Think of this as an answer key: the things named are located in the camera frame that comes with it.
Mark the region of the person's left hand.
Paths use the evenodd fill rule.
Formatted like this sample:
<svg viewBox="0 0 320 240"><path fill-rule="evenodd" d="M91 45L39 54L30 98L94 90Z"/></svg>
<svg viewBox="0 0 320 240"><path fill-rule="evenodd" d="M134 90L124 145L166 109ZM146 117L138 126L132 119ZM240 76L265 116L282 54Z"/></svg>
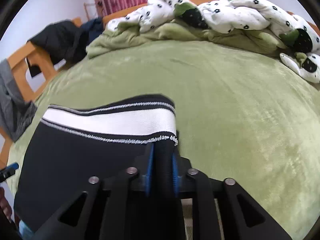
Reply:
<svg viewBox="0 0 320 240"><path fill-rule="evenodd" d="M5 191L2 187L0 187L0 205L8 221L11 221L12 209L5 197Z"/></svg>

